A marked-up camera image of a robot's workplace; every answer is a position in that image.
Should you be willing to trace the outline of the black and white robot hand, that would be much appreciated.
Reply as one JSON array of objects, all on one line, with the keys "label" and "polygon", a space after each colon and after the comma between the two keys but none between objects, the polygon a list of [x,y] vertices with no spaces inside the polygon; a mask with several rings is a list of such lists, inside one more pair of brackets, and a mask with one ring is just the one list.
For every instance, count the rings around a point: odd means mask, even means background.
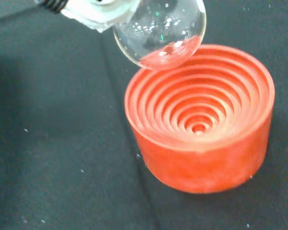
[{"label": "black and white robot hand", "polygon": [[139,0],[36,0],[36,4],[53,13],[75,19],[86,27],[104,32],[127,23],[135,14]]}]

